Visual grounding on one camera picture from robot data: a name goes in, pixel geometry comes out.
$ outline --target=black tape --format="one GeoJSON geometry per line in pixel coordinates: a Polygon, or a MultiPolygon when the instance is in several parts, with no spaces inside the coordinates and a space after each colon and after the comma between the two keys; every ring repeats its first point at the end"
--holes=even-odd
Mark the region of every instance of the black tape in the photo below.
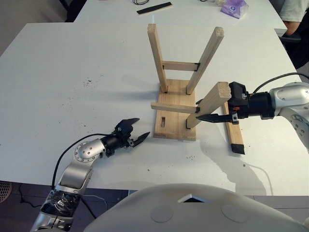
{"type": "Polygon", "coordinates": [[[245,155],[245,147],[243,144],[231,144],[232,152],[245,155]]]}
{"type": "Polygon", "coordinates": [[[199,68],[199,66],[201,65],[201,63],[195,63],[197,65],[197,69],[195,69],[194,71],[196,72],[199,68]]]}
{"type": "Polygon", "coordinates": [[[156,10],[159,10],[161,8],[164,8],[164,7],[167,7],[167,6],[171,6],[171,5],[172,5],[172,3],[170,3],[170,1],[169,1],[169,2],[162,3],[162,4],[159,4],[159,5],[156,5],[156,6],[147,7],[145,9],[137,11],[137,13],[139,15],[141,15],[141,14],[149,13],[151,11],[156,11],[156,10]]]}

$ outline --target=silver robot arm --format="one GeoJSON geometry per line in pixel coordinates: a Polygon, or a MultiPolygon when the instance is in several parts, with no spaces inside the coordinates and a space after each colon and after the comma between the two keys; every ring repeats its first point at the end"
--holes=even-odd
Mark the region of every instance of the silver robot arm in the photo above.
{"type": "Polygon", "coordinates": [[[50,191],[31,232],[44,229],[70,230],[73,214],[91,178],[93,164],[104,155],[113,155],[120,147],[139,145],[149,135],[148,132],[137,140],[130,139],[132,124],[138,120],[139,118],[122,120],[111,134],[76,147],[71,163],[64,170],[56,187],[50,191]]]}
{"type": "Polygon", "coordinates": [[[77,146],[71,163],[46,198],[31,232],[51,228],[70,230],[73,214],[91,178],[93,164],[105,154],[100,139],[77,146]]]}
{"type": "Polygon", "coordinates": [[[228,100],[228,115],[201,115],[197,119],[207,122],[231,122],[260,116],[262,120],[282,116],[289,120],[304,146],[309,149],[309,84],[294,82],[269,92],[249,94],[240,83],[229,84],[232,98],[228,100]]]}
{"type": "Polygon", "coordinates": [[[289,83],[269,91],[275,115],[289,120],[298,137],[309,150],[309,84],[289,83]]]}

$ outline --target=person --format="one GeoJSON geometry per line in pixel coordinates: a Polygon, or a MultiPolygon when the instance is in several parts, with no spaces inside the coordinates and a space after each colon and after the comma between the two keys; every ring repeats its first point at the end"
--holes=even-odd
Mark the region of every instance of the person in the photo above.
{"type": "Polygon", "coordinates": [[[309,0],[269,0],[287,27],[285,35],[292,35],[299,27],[309,0]]]}

